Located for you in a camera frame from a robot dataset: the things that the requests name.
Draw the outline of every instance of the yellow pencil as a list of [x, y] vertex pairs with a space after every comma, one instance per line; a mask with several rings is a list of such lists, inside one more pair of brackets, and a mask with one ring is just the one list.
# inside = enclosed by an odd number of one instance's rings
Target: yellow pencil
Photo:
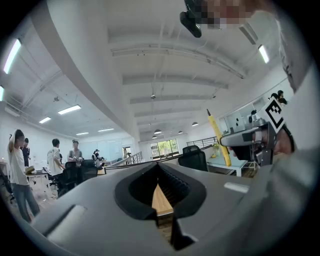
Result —
[[[220, 132], [220, 130], [219, 130], [219, 127], [218, 127], [218, 125], [217, 125], [217, 123], [216, 123], [216, 120], [215, 120], [214, 117], [210, 114], [210, 112], [209, 112], [208, 109], [207, 109], [206, 111], [208, 112], [208, 115], [209, 115], [209, 116], [208, 116], [208, 120], [209, 120], [210, 124], [212, 125], [212, 128], [213, 128], [213, 130], [214, 130], [214, 132], [215, 132], [215, 135], [216, 135], [217, 138], [218, 138], [218, 141], [220, 141], [220, 138], [222, 137], [222, 135], [221, 135], [221, 132]], [[225, 165], [226, 165], [226, 166], [231, 166], [231, 160], [230, 160], [230, 156], [229, 156], [229, 152], [228, 152], [227, 147], [221, 146], [221, 145], [220, 145], [220, 147], [221, 147], [222, 154], [223, 154], [223, 157], [224, 157]]]

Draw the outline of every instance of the window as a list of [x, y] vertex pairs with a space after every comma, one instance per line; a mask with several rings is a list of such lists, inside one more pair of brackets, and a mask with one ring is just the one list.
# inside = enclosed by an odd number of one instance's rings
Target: window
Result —
[[176, 139], [151, 143], [150, 146], [153, 159], [162, 159], [179, 155]]

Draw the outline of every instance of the white ceiling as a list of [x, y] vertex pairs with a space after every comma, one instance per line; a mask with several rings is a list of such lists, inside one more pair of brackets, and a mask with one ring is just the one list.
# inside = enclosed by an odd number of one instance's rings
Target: white ceiling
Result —
[[[258, 37], [252, 45], [238, 27], [212, 30], [202, 25], [202, 37], [194, 38], [179, 20], [185, 11], [183, 0], [99, 2], [104, 6], [101, 21], [107, 24], [105, 31], [91, 32], [107, 34], [108, 51], [144, 138], [151, 139], [155, 129], [172, 136], [188, 132], [192, 122], [207, 122], [206, 108], [221, 117], [234, 107], [220, 107], [225, 99], [254, 86], [279, 62], [277, 24], [266, 13], [258, 12], [247, 21]], [[29, 113], [35, 123], [50, 115], [52, 120], [43, 125], [65, 135], [120, 129], [61, 72], [30, 21], [22, 30], [23, 46], [11, 74], [1, 74], [1, 82], [15, 99], [6, 100]], [[268, 64], [259, 54], [261, 44], [270, 57]], [[82, 109], [57, 115], [75, 104]]]
[[[101, 134], [98, 130], [106, 128], [114, 128], [112, 132], [122, 131], [62, 73], [28, 18], [19, 32], [22, 47], [10, 73], [1, 72], [0, 77], [10, 108], [31, 124], [71, 137], [96, 136]], [[80, 105], [81, 109], [58, 114], [74, 105]], [[51, 120], [40, 124], [39, 121], [45, 117]]]

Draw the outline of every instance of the white t-shirt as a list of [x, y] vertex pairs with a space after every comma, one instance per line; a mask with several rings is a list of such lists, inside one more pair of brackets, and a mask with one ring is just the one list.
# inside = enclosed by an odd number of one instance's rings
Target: white t-shirt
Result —
[[10, 183], [28, 186], [29, 182], [26, 176], [25, 160], [22, 150], [14, 147], [10, 152], [8, 146], [8, 157], [10, 165]]
[[50, 168], [50, 174], [52, 176], [62, 174], [63, 169], [56, 163], [55, 158], [60, 159], [59, 148], [53, 147], [47, 154], [47, 161]]

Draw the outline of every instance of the wooden board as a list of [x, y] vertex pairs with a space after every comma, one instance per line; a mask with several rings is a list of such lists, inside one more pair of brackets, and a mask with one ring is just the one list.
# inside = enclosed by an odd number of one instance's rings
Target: wooden board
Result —
[[153, 193], [152, 208], [156, 209], [158, 216], [169, 214], [174, 211], [159, 185], [156, 186]]

